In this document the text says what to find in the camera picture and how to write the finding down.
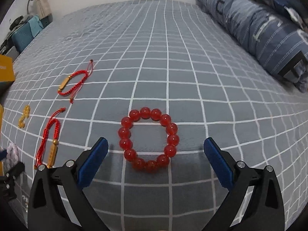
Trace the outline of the yellow box lid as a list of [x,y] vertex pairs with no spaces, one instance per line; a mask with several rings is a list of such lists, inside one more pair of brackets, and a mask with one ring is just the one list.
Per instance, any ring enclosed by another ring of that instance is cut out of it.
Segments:
[[11,57],[0,55],[0,80],[1,82],[15,81],[13,59]]

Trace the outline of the teal suitcase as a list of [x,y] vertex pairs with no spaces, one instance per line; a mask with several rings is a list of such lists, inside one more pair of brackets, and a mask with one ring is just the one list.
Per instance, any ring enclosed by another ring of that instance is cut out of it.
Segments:
[[16,29],[11,39],[18,53],[20,54],[43,29],[44,26],[37,15]]

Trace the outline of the grey checked bed sheet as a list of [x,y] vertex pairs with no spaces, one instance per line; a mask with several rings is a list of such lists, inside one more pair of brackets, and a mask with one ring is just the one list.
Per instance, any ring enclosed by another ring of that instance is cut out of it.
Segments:
[[[108,140],[84,193],[111,230],[201,230],[227,194],[203,152],[207,137],[250,167],[274,168],[286,226],[307,204],[307,95],[267,74],[197,6],[137,0],[76,11],[46,27],[14,72],[1,147],[14,143],[25,165],[10,203],[22,222],[43,130],[61,107],[56,166]],[[142,107],[178,125],[177,154],[155,173],[133,169],[119,147],[121,119]]]

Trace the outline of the blue folded duvet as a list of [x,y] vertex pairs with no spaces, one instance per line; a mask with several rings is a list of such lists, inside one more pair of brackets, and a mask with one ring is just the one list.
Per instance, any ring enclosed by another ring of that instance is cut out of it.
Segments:
[[197,0],[267,73],[307,92],[307,33],[257,0]]

